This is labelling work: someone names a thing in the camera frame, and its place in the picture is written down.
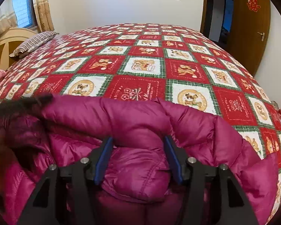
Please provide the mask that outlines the beige floral curtain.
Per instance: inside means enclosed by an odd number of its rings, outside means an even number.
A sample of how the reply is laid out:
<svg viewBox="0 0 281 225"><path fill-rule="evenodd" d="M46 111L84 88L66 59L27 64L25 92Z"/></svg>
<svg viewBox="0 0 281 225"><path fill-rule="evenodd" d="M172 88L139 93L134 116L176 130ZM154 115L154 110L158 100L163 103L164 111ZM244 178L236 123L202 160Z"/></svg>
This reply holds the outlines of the beige floral curtain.
<svg viewBox="0 0 281 225"><path fill-rule="evenodd" d="M54 31L48 0L33 0L33 6L38 30L40 32Z"/></svg>

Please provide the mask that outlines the red door decoration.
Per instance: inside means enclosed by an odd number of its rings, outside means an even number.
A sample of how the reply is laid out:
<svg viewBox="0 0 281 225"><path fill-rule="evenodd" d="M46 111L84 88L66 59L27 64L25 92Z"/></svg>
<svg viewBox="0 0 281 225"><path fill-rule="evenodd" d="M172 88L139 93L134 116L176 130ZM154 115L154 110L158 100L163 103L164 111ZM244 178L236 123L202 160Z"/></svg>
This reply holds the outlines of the red door decoration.
<svg viewBox="0 0 281 225"><path fill-rule="evenodd" d="M258 12L261 6L258 4L258 0L247 0L247 6L250 11Z"/></svg>

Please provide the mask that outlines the window with blue light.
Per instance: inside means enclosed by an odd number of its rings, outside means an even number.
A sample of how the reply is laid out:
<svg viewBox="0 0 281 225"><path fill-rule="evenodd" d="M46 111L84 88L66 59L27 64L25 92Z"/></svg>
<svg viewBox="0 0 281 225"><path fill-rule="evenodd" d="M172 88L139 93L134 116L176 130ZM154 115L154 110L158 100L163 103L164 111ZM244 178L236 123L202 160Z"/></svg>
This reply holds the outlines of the window with blue light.
<svg viewBox="0 0 281 225"><path fill-rule="evenodd" d="M30 29L35 25L32 0L12 0L18 27Z"/></svg>

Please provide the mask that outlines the striped grey pillow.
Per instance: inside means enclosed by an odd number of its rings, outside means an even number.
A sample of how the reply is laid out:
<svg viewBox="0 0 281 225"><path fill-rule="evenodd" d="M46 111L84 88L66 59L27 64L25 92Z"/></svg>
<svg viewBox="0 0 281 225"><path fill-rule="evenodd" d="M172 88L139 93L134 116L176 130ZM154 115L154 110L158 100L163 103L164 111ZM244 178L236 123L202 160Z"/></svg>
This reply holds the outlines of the striped grey pillow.
<svg viewBox="0 0 281 225"><path fill-rule="evenodd" d="M52 40L58 33L55 31L45 31L25 40L9 55L9 57L23 58L46 42Z"/></svg>

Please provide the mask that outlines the dark wooden door frame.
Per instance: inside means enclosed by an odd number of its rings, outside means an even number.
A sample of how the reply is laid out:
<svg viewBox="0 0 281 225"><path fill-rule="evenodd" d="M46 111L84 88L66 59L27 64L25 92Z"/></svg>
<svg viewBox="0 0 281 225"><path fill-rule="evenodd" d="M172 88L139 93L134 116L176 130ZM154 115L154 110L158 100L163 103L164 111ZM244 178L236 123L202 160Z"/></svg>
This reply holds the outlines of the dark wooden door frame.
<svg viewBox="0 0 281 225"><path fill-rule="evenodd" d="M212 15L213 15L214 0L203 0L203 13L201 18L200 32L205 36L209 37Z"/></svg>

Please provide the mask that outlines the beige wooden headboard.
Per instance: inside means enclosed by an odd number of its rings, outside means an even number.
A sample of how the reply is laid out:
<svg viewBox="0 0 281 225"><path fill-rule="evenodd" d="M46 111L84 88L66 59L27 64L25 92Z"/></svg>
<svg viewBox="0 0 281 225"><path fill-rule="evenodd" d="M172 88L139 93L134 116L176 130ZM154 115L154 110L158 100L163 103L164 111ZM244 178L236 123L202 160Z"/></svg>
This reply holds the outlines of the beige wooden headboard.
<svg viewBox="0 0 281 225"><path fill-rule="evenodd" d="M0 37L0 69L6 71L17 59L9 55L25 40L37 33L27 28L10 28Z"/></svg>

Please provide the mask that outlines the red christmas bear quilt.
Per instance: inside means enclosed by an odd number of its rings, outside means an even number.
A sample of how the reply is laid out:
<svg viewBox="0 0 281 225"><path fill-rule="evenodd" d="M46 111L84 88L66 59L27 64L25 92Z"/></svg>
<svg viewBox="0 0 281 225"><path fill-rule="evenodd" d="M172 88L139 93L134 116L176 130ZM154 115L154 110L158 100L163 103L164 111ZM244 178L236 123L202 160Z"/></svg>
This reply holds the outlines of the red christmas bear quilt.
<svg viewBox="0 0 281 225"><path fill-rule="evenodd" d="M279 116L245 67L200 32L118 24L56 35L0 81L0 104L46 94L164 100L222 117L260 158L276 154L279 205L266 224L281 224Z"/></svg>

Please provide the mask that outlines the magenta puffer down jacket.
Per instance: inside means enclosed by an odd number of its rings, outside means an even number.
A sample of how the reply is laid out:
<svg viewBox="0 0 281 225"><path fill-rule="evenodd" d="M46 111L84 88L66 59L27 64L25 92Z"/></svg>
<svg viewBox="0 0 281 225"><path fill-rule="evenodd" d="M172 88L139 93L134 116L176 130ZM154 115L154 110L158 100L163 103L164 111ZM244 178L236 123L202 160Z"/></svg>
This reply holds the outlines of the magenta puffer down jacket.
<svg viewBox="0 0 281 225"><path fill-rule="evenodd" d="M222 117L164 100L72 95L53 95L43 107L0 118L0 216L18 224L50 165L71 165L112 137L113 151L95 193L95 224L177 224L185 189L171 175L166 136L204 165L226 164L258 224L268 222L279 205L277 156L260 158Z"/></svg>

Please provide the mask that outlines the brown wooden door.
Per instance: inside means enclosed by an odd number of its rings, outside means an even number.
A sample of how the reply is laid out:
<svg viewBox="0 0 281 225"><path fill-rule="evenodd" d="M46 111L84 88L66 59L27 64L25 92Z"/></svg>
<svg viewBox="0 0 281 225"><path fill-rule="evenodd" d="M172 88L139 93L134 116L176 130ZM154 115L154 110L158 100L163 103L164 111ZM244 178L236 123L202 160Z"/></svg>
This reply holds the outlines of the brown wooden door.
<svg viewBox="0 0 281 225"><path fill-rule="evenodd" d="M248 9L247 0L233 0L233 15L227 51L254 76L260 65L268 39L271 20L270 0L258 0L258 12Z"/></svg>

